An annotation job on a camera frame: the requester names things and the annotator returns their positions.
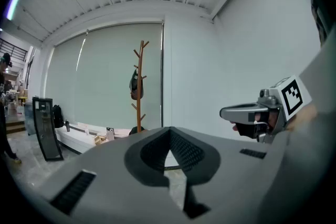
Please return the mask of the person's dark green shirt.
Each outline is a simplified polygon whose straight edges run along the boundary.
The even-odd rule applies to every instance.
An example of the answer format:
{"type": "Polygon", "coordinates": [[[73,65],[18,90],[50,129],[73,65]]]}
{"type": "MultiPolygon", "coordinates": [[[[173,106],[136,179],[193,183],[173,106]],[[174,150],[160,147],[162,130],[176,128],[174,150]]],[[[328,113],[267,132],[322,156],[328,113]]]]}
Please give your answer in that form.
{"type": "Polygon", "coordinates": [[[332,22],[330,16],[326,14],[326,8],[323,0],[311,0],[311,11],[316,22],[320,44],[322,47],[331,31],[332,22]]]}

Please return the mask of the small black backpack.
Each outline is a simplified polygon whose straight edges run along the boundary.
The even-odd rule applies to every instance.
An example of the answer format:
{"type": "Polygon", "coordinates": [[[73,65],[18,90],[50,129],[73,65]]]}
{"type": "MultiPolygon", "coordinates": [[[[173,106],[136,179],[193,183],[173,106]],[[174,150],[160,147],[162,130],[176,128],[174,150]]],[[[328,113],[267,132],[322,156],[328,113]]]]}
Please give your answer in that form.
{"type": "Polygon", "coordinates": [[[53,106],[54,126],[61,128],[64,126],[64,118],[62,115],[61,107],[59,105],[53,106]]]}

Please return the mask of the dark grey garment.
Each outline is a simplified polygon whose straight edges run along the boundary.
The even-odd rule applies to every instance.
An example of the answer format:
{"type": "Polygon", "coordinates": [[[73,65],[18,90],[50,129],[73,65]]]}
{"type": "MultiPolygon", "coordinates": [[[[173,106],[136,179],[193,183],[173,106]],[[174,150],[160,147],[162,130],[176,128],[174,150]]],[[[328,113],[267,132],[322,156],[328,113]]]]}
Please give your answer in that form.
{"type": "MultiPolygon", "coordinates": [[[[136,100],[138,97],[138,72],[137,69],[134,70],[134,73],[131,77],[130,83],[129,83],[129,88],[130,88],[130,95],[132,100],[136,100]]],[[[140,86],[140,98],[143,98],[144,96],[144,88],[143,88],[143,81],[141,81],[141,86],[140,86]]]]}

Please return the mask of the brown wooden coat rack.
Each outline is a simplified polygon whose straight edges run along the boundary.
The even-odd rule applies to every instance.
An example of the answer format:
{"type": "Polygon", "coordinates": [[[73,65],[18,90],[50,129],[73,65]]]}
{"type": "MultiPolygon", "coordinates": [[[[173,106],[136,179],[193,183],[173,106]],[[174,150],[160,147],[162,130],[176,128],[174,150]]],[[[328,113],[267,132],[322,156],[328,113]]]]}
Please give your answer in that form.
{"type": "Polygon", "coordinates": [[[134,53],[137,55],[138,57],[138,65],[134,65],[134,67],[137,70],[137,93],[136,95],[134,95],[133,93],[131,93],[131,95],[133,97],[136,97],[136,105],[134,105],[133,103],[131,104],[135,110],[137,111],[137,117],[136,117],[136,122],[137,122],[137,132],[140,133],[141,130],[141,121],[142,119],[145,117],[145,114],[141,114],[141,83],[143,82],[143,80],[146,78],[146,76],[142,76],[142,62],[143,62],[143,51],[144,48],[147,46],[147,44],[149,43],[149,41],[144,42],[143,40],[140,42],[140,50],[139,52],[137,52],[136,50],[134,50],[134,53]]]}

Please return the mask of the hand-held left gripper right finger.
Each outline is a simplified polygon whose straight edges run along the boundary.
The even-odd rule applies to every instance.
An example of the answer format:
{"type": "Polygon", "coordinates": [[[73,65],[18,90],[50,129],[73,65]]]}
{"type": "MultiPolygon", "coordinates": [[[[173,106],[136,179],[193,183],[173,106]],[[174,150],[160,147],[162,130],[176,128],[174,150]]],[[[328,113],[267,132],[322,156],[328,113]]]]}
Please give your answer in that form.
{"type": "Polygon", "coordinates": [[[170,128],[170,150],[186,176],[183,211],[189,218],[197,218],[210,208],[197,201],[192,187],[212,179],[220,166],[220,154],[211,145],[176,127],[170,128]]]}

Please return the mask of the large black backpack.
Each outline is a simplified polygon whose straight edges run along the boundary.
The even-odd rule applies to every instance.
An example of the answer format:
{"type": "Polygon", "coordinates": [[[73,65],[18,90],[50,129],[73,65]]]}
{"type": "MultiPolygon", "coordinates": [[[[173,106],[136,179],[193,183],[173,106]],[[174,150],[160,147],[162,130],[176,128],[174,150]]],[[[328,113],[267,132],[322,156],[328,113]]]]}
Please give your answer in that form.
{"type": "Polygon", "coordinates": [[[131,129],[131,131],[129,132],[129,136],[132,135],[132,134],[136,134],[136,133],[142,132],[142,131],[144,131],[144,130],[145,130],[145,128],[140,127],[140,131],[138,131],[138,127],[135,126],[135,127],[133,127],[133,128],[131,129]]]}

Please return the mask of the ceiling light strip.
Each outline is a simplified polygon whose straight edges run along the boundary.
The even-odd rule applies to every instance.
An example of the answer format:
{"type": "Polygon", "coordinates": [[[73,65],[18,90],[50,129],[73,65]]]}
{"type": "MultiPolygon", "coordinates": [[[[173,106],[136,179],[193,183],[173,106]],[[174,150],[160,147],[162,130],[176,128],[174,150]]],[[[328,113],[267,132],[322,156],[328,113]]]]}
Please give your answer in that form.
{"type": "Polygon", "coordinates": [[[10,0],[6,9],[6,18],[12,20],[19,0],[10,0]]]}

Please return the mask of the grey roller blind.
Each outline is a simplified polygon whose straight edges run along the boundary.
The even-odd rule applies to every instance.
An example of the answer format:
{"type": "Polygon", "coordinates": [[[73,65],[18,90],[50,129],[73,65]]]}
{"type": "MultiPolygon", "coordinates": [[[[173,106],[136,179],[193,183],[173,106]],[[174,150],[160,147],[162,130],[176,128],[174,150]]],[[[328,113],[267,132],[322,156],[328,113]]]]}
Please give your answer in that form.
{"type": "Polygon", "coordinates": [[[142,127],[161,126],[161,24],[128,24],[92,31],[54,49],[45,96],[63,117],[115,129],[136,126],[129,83],[138,64],[140,43],[144,95],[142,127]]]}

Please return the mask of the person's right forearm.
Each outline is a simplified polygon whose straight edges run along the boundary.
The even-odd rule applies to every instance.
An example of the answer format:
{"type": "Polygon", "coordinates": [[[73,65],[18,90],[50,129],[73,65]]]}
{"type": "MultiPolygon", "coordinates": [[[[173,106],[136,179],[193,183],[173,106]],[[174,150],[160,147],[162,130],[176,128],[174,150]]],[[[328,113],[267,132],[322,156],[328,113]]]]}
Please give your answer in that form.
{"type": "Polygon", "coordinates": [[[318,112],[313,102],[303,107],[287,124],[286,130],[292,131],[303,123],[309,122],[317,116],[318,112]]]}

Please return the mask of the dark window frame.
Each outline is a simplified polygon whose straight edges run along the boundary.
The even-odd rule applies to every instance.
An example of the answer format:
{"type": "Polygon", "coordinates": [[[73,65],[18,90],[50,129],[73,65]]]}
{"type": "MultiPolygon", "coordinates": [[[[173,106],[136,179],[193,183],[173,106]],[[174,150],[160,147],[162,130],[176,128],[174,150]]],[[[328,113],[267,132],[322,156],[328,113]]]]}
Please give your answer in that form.
{"type": "Polygon", "coordinates": [[[161,25],[161,49],[160,49],[160,122],[161,127],[164,126],[164,111],[163,111],[163,82],[164,82],[164,21],[161,25]]]}

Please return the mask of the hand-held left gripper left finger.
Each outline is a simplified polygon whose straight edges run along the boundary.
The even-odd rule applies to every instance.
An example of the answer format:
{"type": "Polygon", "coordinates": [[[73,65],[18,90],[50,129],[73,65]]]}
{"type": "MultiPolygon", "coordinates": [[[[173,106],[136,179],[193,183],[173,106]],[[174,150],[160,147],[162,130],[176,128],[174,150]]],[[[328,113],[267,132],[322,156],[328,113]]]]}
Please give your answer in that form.
{"type": "Polygon", "coordinates": [[[139,138],[124,155],[128,172],[142,185],[168,187],[165,160],[171,149],[170,128],[163,127],[135,136],[139,138]]]}

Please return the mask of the white window ledge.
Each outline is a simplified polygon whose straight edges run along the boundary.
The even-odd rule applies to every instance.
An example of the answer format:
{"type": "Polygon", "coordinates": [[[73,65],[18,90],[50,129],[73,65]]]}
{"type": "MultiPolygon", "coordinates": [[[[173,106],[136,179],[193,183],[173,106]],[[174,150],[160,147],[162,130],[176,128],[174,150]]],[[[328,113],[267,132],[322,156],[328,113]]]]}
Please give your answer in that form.
{"type": "MultiPolygon", "coordinates": [[[[127,137],[131,129],[114,128],[114,140],[127,137]]],[[[67,132],[66,126],[56,128],[58,141],[75,152],[84,153],[96,146],[94,136],[99,133],[106,133],[106,127],[89,125],[78,122],[70,124],[70,131],[67,132]]]]}

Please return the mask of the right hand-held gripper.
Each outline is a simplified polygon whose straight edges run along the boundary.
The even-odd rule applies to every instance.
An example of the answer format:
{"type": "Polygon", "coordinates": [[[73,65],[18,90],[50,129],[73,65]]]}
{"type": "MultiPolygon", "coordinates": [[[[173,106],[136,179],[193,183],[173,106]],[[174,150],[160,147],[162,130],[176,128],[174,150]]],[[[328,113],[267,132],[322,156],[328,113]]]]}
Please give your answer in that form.
{"type": "Polygon", "coordinates": [[[232,122],[239,135],[256,139],[259,143],[271,143],[305,106],[298,79],[289,76],[261,89],[255,103],[227,106],[220,110],[219,115],[232,122]]]}

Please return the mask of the black framed curved mirror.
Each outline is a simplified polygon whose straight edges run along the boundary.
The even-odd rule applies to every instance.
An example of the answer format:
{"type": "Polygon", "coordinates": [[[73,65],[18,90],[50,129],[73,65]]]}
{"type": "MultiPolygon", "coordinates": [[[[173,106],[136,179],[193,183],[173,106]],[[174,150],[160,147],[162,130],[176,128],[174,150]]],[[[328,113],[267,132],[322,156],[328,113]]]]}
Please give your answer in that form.
{"type": "Polygon", "coordinates": [[[32,102],[36,136],[45,161],[63,161],[55,131],[52,99],[33,97],[32,102]]]}

